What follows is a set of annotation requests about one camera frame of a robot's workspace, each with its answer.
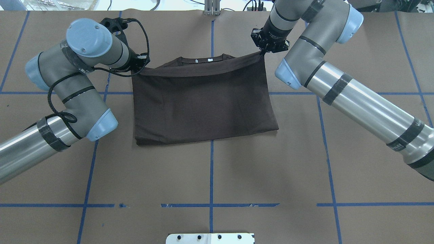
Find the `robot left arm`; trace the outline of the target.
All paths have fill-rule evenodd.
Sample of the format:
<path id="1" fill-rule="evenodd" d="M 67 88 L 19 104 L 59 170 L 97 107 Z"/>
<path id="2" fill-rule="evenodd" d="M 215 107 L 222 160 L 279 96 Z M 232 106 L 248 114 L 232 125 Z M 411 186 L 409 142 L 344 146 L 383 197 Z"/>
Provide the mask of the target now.
<path id="1" fill-rule="evenodd" d="M 135 76 L 150 62 L 149 52 L 136 54 L 124 30 L 135 18 L 88 18 L 73 21 L 59 44 L 33 57 L 25 71 L 38 88 L 47 91 L 52 114 L 1 143 L 1 184 L 45 159 L 67 150 L 82 138 L 96 141 L 118 126 L 113 112 L 88 74 L 101 71 Z"/>

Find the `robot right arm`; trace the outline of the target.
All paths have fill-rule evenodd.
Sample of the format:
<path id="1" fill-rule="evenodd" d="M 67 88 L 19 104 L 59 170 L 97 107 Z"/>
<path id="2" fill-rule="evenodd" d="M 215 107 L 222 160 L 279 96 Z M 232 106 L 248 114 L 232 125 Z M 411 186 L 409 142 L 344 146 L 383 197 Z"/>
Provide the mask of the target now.
<path id="1" fill-rule="evenodd" d="M 287 51 L 275 71 L 279 80 L 293 89 L 307 88 L 433 181 L 433 128 L 324 58 L 333 44 L 348 42 L 363 21 L 344 0 L 276 0 L 251 38 L 262 54 Z"/>

